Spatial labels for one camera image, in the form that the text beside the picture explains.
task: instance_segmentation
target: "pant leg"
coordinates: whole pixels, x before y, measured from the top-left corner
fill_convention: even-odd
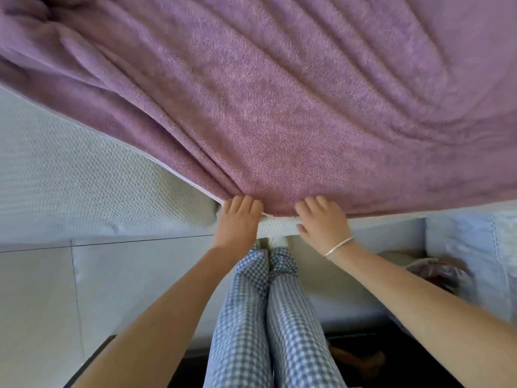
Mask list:
[[[287,248],[273,249],[267,332],[277,388],[346,387]]]
[[[205,388],[273,387],[265,329],[268,275],[267,250],[254,248],[237,264],[212,338]]]

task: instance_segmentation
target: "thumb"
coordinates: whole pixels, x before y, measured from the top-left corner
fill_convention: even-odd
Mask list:
[[[305,228],[305,226],[303,226],[303,224],[297,224],[296,228],[298,229],[298,232],[300,233],[301,239],[308,243],[309,242],[309,233],[307,233],[307,229]]]

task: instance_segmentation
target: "person's left hand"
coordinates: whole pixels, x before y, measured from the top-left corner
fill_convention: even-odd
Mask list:
[[[251,196],[226,200],[212,247],[224,250],[236,262],[242,259],[256,241],[263,210],[262,202]]]

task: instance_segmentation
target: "bracelet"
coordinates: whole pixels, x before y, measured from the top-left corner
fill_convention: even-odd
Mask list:
[[[324,257],[327,257],[329,254],[331,254],[332,252],[334,252],[337,248],[339,248],[340,246],[343,246],[345,245],[345,243],[347,242],[350,242],[350,241],[353,241],[354,238],[353,237],[350,237],[350,238],[347,238],[345,241],[341,241],[339,244],[337,244],[335,247],[333,247],[332,249],[330,249],[328,251],[328,253],[324,256]]]

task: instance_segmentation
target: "tile floor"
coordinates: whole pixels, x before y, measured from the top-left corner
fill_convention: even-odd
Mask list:
[[[209,248],[213,229],[193,236],[96,238],[51,245],[0,245],[0,386],[62,386],[109,335],[119,332]],[[423,249],[423,220],[358,230],[378,253]],[[385,319],[380,303],[299,237],[292,252],[300,280],[325,329]],[[216,289],[191,348],[210,343],[230,286]]]

